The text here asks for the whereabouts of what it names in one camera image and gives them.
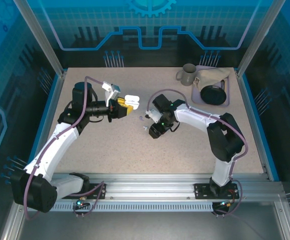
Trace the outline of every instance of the gray mug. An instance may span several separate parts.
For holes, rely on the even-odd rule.
[[[176,73],[176,80],[180,81],[184,86],[190,86],[193,84],[196,75],[196,66],[191,63],[186,63],[183,69]]]

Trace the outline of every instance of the beige cloth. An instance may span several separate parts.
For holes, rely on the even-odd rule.
[[[227,78],[231,71],[225,67],[203,69],[197,72],[194,86],[201,91],[204,87],[214,85]]]

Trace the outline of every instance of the gear logo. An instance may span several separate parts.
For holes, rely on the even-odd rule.
[[[126,0],[129,5],[129,10],[134,10],[136,14],[141,14],[142,17],[146,15],[151,18],[159,14],[165,14],[166,9],[172,9],[172,4],[176,0]]]

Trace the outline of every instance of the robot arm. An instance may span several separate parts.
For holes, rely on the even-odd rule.
[[[43,149],[53,140],[50,147],[47,148],[41,161],[37,164],[38,155],[30,162],[24,171],[15,171],[10,177],[14,201],[17,204],[23,204],[25,187],[32,173],[36,167],[35,174],[31,181],[28,196],[28,207],[38,210],[40,212],[48,212],[54,205],[55,201],[74,193],[88,192],[90,187],[89,178],[79,173],[71,173],[69,176],[57,180],[52,180],[54,171],[64,156],[70,145],[79,137],[83,129],[90,122],[90,117],[107,116],[108,121],[112,119],[120,119],[127,116],[132,110],[139,106],[138,96],[125,96],[126,99],[118,97],[120,88],[116,85],[103,83],[105,92],[105,101],[98,101],[98,97],[92,85],[87,85],[87,103],[83,118],[76,127],[70,128],[68,131],[60,135],[58,134],[70,127],[79,119],[83,110],[84,101],[84,82],[75,84],[72,90],[71,108],[66,108],[58,119],[58,124],[55,130]]]
[[[233,159],[241,152],[244,143],[231,129],[211,116],[224,120],[241,133],[233,116],[229,113],[211,114],[193,107],[189,109],[183,100],[171,102],[163,94],[157,96],[153,104],[158,111],[152,109],[146,114],[155,122],[149,129],[149,134],[154,139],[168,130],[173,131],[172,127],[175,123],[189,124],[208,135],[211,151],[216,157],[210,185],[211,190],[217,195],[221,188],[230,182]]]

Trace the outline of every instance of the beige tabletop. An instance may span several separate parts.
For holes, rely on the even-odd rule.
[[[69,147],[59,163],[57,173],[106,173],[106,174],[206,174],[212,173],[215,157],[209,138],[202,131],[181,123],[176,132],[167,132],[152,139],[148,130],[152,120],[144,117],[150,96],[161,89],[175,89],[186,95],[188,103],[206,112],[234,116],[249,152],[236,164],[235,173],[262,173],[258,151],[233,68],[230,68],[230,104],[227,107],[197,105],[191,101],[191,86],[182,86],[175,80],[179,67],[125,67],[125,68],[69,68],[58,101],[51,132],[64,107],[72,100],[72,89],[85,76],[118,85],[121,97],[137,95],[137,110],[109,123],[88,124],[79,138]],[[92,83],[99,100],[105,99],[104,90]],[[164,93],[172,102],[182,99],[177,93]]]

